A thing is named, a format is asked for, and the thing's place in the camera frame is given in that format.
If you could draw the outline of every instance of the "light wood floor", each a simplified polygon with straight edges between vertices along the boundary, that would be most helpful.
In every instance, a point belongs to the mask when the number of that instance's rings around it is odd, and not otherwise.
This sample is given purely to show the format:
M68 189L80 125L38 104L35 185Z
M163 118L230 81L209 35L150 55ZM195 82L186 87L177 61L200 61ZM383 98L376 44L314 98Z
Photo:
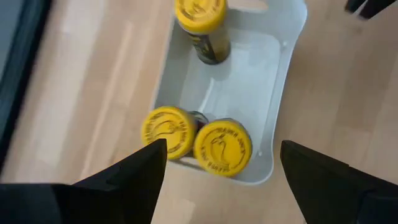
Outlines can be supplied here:
M169 164L153 223L302 224L283 139L398 184L398 2L363 22L345 1L306 0L271 178L245 187ZM3 182L73 183L141 148L172 1L55 2Z
M344 1L306 2L270 180L243 187L169 166L154 223L302 224L279 159L283 139L398 184L398 5L363 22Z

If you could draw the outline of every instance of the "yellow lid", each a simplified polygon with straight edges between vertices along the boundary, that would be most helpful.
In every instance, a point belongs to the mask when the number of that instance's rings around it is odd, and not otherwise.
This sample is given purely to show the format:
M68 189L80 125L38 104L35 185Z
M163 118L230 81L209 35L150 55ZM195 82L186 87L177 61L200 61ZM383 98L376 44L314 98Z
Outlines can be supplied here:
M175 0L175 14L188 32L208 34L225 18L226 0Z
M226 119L204 126L197 134L193 151L205 170L231 177L248 164L252 145L246 130L238 122Z
M192 149L196 130L196 123L187 112L163 106L149 113L142 125L141 138L145 145L166 139L167 158L178 159Z

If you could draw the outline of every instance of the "yellow cap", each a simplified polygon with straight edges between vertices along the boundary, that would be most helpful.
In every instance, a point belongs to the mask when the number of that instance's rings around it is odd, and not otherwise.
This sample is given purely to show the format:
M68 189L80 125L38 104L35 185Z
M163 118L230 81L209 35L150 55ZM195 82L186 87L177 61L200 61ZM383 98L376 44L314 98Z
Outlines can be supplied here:
M226 0L175 0L175 14L188 32L208 34L225 18Z
M193 151L205 170L231 177L248 164L252 145L249 134L237 121L225 119L204 126L197 135Z
M192 149L197 131L193 118L184 110L163 106L149 113L141 129L142 142L167 141L167 158L178 159Z

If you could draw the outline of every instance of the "white plastic bin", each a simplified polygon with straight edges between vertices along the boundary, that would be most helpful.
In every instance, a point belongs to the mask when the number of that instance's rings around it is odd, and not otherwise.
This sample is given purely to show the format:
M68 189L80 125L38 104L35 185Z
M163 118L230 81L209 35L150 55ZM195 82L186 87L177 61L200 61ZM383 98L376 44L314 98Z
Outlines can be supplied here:
M154 107L179 106L202 112L210 121L233 118L249 132L253 154L231 179L260 184L274 167L273 138L282 91L294 45L307 18L303 0L268 0L266 11L229 9L226 27L231 55L219 65L196 56L176 20ZM201 170L194 159L173 161Z

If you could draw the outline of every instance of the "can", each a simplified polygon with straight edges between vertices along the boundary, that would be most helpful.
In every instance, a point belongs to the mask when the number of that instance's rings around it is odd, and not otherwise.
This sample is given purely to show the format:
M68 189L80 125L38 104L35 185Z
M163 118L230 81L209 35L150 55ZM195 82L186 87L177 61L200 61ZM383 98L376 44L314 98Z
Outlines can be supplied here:
M192 150L198 130L207 122L207 118L197 111L162 106L151 111L144 120L141 139L144 145L166 139L167 158L179 159Z
M232 177L249 163L252 142L243 125L231 118L206 124L197 134L193 153L206 171Z
M231 52L224 26L227 9L226 0L175 0L179 24L189 34L202 62L221 63Z

